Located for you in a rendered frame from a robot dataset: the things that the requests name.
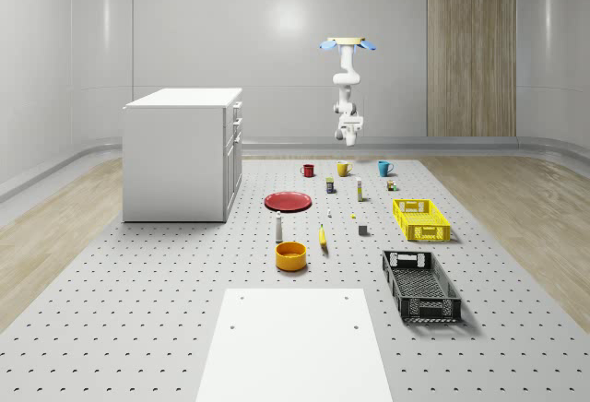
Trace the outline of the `dark grey basket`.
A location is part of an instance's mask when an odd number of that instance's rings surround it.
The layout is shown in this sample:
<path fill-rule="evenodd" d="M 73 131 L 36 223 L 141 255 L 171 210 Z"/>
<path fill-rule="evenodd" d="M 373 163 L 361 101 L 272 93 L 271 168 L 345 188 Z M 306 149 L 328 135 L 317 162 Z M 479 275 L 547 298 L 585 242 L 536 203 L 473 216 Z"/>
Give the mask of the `dark grey basket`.
<path fill-rule="evenodd" d="M 461 297 L 433 253 L 383 250 L 382 256 L 382 269 L 402 319 L 461 319 Z"/>

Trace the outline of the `drone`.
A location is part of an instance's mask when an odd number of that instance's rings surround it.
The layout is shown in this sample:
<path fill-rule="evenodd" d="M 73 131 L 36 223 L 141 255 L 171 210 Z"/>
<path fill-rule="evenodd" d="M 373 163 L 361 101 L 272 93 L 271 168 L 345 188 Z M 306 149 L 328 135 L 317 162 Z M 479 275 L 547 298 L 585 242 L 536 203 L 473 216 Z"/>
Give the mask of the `drone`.
<path fill-rule="evenodd" d="M 364 49 L 375 50 L 376 46 L 371 42 L 367 41 L 364 37 L 362 38 L 355 38 L 355 37 L 342 37 L 342 38 L 328 38 L 326 41 L 323 41 L 320 44 L 321 49 L 332 49 L 336 46 L 354 46 L 354 47 L 361 47 Z"/>

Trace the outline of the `red plate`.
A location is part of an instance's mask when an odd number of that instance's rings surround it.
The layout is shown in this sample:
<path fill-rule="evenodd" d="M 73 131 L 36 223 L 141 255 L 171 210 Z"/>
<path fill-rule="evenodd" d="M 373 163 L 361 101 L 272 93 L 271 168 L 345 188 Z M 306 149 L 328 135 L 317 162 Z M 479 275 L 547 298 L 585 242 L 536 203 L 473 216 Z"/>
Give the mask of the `red plate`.
<path fill-rule="evenodd" d="M 312 199 L 299 192 L 277 192 L 265 198 L 265 206 L 281 212 L 298 212 L 310 207 Z"/>

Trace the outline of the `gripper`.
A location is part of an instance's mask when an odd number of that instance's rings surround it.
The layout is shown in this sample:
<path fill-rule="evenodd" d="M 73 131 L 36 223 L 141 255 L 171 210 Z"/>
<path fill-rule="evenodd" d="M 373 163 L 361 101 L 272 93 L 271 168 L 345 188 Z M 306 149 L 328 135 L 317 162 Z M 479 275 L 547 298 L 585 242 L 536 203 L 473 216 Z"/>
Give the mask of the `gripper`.
<path fill-rule="evenodd" d="M 339 128 L 361 129 L 364 118 L 359 116 L 355 107 L 339 108 L 340 117 L 338 122 Z"/>

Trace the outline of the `white board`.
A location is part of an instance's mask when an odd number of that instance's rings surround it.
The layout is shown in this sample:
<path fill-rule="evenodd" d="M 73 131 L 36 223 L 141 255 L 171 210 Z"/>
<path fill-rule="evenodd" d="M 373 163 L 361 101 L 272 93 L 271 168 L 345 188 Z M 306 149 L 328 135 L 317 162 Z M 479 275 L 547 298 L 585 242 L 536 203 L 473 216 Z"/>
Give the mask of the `white board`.
<path fill-rule="evenodd" d="M 196 402 L 392 402 L 363 290 L 226 290 Z"/>

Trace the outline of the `yellow basket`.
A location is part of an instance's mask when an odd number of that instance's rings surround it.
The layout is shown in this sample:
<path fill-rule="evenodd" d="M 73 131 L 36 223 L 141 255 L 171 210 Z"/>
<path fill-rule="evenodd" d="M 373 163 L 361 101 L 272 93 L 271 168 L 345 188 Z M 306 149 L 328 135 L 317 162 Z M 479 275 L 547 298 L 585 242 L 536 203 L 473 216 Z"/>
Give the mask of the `yellow basket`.
<path fill-rule="evenodd" d="M 394 199 L 393 213 L 410 241 L 450 240 L 450 223 L 429 199 Z"/>

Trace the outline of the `yellow bowl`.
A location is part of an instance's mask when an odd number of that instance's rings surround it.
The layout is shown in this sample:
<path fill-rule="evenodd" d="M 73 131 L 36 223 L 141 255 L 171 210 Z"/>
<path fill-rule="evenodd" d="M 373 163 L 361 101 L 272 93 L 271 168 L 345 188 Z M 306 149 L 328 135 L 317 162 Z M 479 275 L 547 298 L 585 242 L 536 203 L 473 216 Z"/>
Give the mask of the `yellow bowl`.
<path fill-rule="evenodd" d="M 297 271 L 307 265 L 306 247 L 300 242 L 282 242 L 276 246 L 276 265 L 285 271 Z"/>

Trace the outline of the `white cabinet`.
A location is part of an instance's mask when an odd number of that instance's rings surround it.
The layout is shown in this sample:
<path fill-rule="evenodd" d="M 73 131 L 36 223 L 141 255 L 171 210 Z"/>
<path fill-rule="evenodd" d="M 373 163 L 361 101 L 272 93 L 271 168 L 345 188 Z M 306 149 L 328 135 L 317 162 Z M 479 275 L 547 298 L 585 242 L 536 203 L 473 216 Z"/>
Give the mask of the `white cabinet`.
<path fill-rule="evenodd" d="M 123 109 L 123 219 L 224 222 L 242 180 L 242 89 L 161 89 Z"/>

